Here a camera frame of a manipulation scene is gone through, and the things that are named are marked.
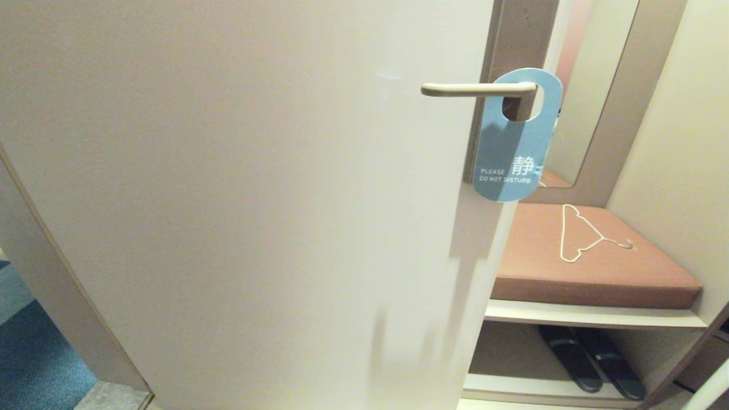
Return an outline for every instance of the brown cushion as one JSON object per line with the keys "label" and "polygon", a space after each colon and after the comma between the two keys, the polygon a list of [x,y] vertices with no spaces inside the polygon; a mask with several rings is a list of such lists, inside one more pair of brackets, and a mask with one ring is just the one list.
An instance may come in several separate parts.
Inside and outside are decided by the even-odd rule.
{"label": "brown cushion", "polygon": [[543,186],[550,188],[569,188],[572,186],[572,184],[560,178],[559,175],[548,169],[542,170],[542,177],[539,179],[539,182],[541,182]]}
{"label": "brown cushion", "polygon": [[[668,255],[610,211],[578,206],[603,235],[626,244],[602,241],[574,263],[560,259],[562,205],[519,204],[492,298],[509,301],[688,309],[701,284]],[[599,236],[574,210],[566,210],[564,256]]]}

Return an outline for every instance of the white hanger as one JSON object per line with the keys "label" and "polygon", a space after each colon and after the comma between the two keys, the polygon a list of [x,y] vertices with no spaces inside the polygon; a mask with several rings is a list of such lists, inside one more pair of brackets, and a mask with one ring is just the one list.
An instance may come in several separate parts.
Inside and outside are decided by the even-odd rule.
{"label": "white hanger", "polygon": [[[598,239],[597,241],[594,241],[590,246],[588,246],[586,248],[579,248],[579,249],[577,249],[577,256],[574,257],[574,259],[567,259],[567,258],[564,257],[564,231],[565,231],[565,227],[566,227],[566,224],[567,224],[567,216],[566,216],[567,207],[570,207],[570,208],[574,209],[575,215],[578,218],[580,218],[581,220],[585,221],[590,226],[590,228],[592,228],[593,231],[595,231],[595,233],[597,233],[598,235],[600,235],[600,239]],[[633,242],[630,242],[629,239],[626,239],[626,241],[628,242],[628,244],[627,245],[624,245],[624,244],[619,243],[618,241],[615,241],[614,239],[606,238],[605,235],[603,235],[600,231],[598,231],[597,228],[595,228],[593,226],[593,224],[590,223],[590,221],[587,220],[587,218],[583,217],[582,214],[580,214],[580,211],[577,208],[575,208],[574,205],[570,205],[570,204],[564,204],[564,205],[562,205],[562,239],[559,242],[559,257],[562,258],[562,260],[564,260],[565,262],[573,263],[577,259],[580,259],[580,257],[582,256],[582,253],[583,252],[587,252],[588,250],[591,250],[593,247],[595,247],[597,244],[599,244],[602,241],[610,241],[610,242],[616,244],[617,246],[622,247],[622,248],[626,248],[626,249],[632,249],[633,248]]]}

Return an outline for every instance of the lever handle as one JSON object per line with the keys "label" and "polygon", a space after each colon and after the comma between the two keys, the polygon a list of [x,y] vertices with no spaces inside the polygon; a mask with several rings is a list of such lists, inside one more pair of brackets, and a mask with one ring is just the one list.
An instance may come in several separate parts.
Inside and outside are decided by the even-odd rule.
{"label": "lever handle", "polygon": [[430,97],[524,97],[537,90],[534,82],[480,83],[480,84],[434,84],[420,87],[424,96]]}

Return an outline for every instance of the blue door hanger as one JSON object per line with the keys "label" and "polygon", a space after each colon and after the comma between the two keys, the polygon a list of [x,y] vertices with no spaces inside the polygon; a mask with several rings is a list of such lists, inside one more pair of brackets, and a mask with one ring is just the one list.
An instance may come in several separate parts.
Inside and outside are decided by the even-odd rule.
{"label": "blue door hanger", "polygon": [[562,100],[562,83],[541,69],[518,69],[495,82],[534,82],[544,91],[542,110],[527,121],[504,116],[504,97],[488,97],[483,110],[473,187],[492,201],[517,201],[539,184]]}

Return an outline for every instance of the shelf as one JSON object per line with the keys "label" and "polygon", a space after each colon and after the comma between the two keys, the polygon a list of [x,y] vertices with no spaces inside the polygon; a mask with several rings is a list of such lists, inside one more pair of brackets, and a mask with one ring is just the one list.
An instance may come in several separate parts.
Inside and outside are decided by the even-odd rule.
{"label": "shelf", "polygon": [[616,409],[639,405],[626,400],[602,377],[602,390],[584,392],[542,340],[536,326],[484,322],[461,397]]}
{"label": "shelf", "polygon": [[[504,403],[503,401],[470,400],[462,398],[456,410],[557,410],[542,404]],[[570,407],[569,410],[598,410],[594,407]]]}
{"label": "shelf", "polygon": [[704,329],[706,323],[690,310],[573,306],[491,299],[486,320],[613,329]]}
{"label": "shelf", "polygon": [[722,339],[723,341],[729,343],[729,333],[725,332],[724,330],[717,330],[715,336],[719,339]]}

